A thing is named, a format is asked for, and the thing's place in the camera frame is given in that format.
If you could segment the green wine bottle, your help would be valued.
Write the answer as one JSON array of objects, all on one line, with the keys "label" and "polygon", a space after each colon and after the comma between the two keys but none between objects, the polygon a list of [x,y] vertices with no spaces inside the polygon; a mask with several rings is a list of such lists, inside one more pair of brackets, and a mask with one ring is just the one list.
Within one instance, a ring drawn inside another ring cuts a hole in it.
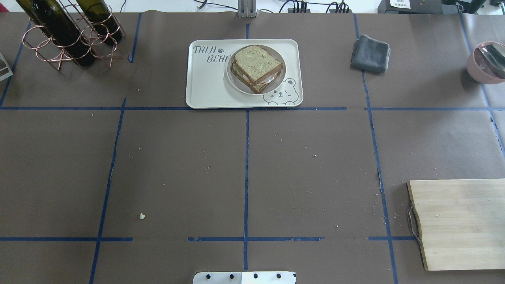
[{"label": "green wine bottle", "polygon": [[119,43],[123,37],[121,29],[104,0],[78,0],[88,21],[95,23],[94,29],[100,36],[106,36],[108,45]]},{"label": "green wine bottle", "polygon": [[65,53],[83,67],[94,63],[95,57],[90,47],[85,44],[80,30],[67,16],[56,0],[17,0],[18,5],[27,13],[32,22],[41,26],[46,36],[51,37],[56,45],[63,47]]}]

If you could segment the pink bowl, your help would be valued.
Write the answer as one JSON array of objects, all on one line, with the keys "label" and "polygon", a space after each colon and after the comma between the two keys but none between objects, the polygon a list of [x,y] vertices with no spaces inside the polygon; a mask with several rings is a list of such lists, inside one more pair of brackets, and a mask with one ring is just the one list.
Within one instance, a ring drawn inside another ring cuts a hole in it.
[{"label": "pink bowl", "polygon": [[482,47],[487,47],[492,44],[498,44],[504,47],[504,44],[497,43],[495,41],[487,41],[480,43],[476,46],[467,60],[466,69],[469,76],[472,77],[475,81],[483,84],[498,84],[503,83],[505,80],[503,77],[498,75],[498,73],[493,70],[491,67],[491,63],[485,58],[485,56],[481,52]]}]

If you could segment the aluminium frame post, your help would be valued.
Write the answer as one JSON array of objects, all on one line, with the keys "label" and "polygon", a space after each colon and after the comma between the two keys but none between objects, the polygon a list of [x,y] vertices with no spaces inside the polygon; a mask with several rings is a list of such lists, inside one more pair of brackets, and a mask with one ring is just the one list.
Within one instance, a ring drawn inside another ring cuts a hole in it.
[{"label": "aluminium frame post", "polygon": [[238,0],[238,18],[256,18],[256,0]]}]

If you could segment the cream plate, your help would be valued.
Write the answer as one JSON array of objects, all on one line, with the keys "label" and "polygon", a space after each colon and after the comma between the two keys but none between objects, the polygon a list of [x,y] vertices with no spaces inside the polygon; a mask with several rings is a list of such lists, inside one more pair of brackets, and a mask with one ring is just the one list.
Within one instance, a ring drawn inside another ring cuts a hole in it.
[{"label": "cream plate", "polygon": [[272,47],[268,47],[265,45],[259,45],[264,49],[268,50],[276,59],[281,61],[284,64],[284,67],[277,74],[269,77],[268,80],[265,80],[263,84],[258,84],[255,86],[251,86],[250,84],[244,82],[244,80],[239,79],[237,75],[231,70],[232,62],[234,61],[234,55],[244,47],[239,48],[234,54],[231,55],[227,66],[226,66],[226,75],[229,83],[239,92],[242,92],[246,95],[263,95],[264,93],[270,92],[274,90],[274,88],[278,87],[286,74],[286,63],[284,58],[281,56],[279,52],[274,50]]}]

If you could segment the wooden cutting board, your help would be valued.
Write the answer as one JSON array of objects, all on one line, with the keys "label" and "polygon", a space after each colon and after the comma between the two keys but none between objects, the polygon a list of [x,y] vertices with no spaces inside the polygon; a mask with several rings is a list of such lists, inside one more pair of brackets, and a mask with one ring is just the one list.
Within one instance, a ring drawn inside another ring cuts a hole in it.
[{"label": "wooden cutting board", "polygon": [[411,180],[407,188],[426,270],[504,269],[504,179]]}]

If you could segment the black computer box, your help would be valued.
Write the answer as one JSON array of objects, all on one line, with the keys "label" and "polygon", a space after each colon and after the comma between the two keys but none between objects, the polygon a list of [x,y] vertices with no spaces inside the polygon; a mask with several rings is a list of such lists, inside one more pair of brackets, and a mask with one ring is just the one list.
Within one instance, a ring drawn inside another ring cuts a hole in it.
[{"label": "black computer box", "polygon": [[456,5],[446,5],[442,0],[381,0],[378,14],[435,14],[452,15],[460,11]]}]

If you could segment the green wine bottle middle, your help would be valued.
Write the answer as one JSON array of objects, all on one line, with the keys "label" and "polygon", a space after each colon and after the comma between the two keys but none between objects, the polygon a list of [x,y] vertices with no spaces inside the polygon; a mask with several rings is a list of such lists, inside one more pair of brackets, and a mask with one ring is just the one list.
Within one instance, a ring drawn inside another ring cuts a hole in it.
[{"label": "green wine bottle middle", "polygon": [[119,43],[123,37],[121,29],[104,0],[78,0],[88,21],[95,23],[94,29],[100,36],[106,36],[108,45]]}]

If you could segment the cream bear tray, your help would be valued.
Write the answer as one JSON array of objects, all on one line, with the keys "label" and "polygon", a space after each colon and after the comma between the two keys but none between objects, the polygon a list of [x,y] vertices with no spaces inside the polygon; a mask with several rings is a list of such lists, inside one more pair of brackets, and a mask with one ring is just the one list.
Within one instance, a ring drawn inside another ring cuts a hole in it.
[{"label": "cream bear tray", "polygon": [[[286,63],[286,74],[274,90],[246,95],[231,86],[226,66],[239,48],[256,44],[279,52]],[[281,108],[299,106],[302,101],[298,44],[292,39],[195,40],[189,46],[186,103],[191,108]]]}]

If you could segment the metal scoop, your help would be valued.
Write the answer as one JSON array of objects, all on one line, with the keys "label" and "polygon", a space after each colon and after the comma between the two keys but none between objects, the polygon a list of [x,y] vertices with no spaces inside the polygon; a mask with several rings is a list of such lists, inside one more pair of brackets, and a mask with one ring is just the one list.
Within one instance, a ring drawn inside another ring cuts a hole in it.
[{"label": "metal scoop", "polygon": [[505,79],[505,47],[500,43],[491,43],[478,47],[488,69],[499,78]]}]

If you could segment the green wine bottle front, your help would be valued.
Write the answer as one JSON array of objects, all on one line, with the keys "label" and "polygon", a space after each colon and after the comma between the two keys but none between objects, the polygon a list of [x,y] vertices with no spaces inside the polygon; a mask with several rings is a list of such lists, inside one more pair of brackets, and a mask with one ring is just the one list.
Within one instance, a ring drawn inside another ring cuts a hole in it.
[{"label": "green wine bottle front", "polygon": [[56,45],[63,47],[65,53],[83,67],[94,63],[95,57],[90,47],[85,44],[80,30],[67,16],[56,0],[17,0],[18,5],[27,13],[32,22],[41,26],[46,36],[51,37]]}]

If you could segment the grey folded cloth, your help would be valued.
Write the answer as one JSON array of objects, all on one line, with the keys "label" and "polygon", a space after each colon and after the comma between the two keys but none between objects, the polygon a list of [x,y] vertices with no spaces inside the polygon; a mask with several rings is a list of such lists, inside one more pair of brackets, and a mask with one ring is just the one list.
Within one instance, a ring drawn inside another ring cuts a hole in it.
[{"label": "grey folded cloth", "polygon": [[353,46],[350,65],[382,74],[388,70],[390,52],[388,43],[361,34]]}]

